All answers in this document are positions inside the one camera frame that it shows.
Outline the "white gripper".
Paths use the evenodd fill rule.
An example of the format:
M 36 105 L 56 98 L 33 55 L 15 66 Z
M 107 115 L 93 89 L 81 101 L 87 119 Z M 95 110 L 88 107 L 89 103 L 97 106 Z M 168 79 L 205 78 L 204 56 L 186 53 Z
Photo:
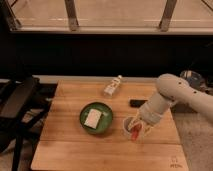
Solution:
M 146 136 L 152 129 L 152 126 L 159 123 L 163 117 L 164 110 L 162 108 L 153 108 L 149 105 L 142 105 L 139 110 L 139 118 L 149 125 L 144 125 L 143 136 Z

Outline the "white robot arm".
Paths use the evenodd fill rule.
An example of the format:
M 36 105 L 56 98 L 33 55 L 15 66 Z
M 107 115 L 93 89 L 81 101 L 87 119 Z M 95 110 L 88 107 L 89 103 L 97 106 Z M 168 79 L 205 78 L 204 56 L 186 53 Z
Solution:
M 155 86 L 155 93 L 138 109 L 136 115 L 146 128 L 159 123 L 163 114 L 178 102 L 188 104 L 213 122 L 213 96 L 192 88 L 186 80 L 172 74 L 159 76 Z

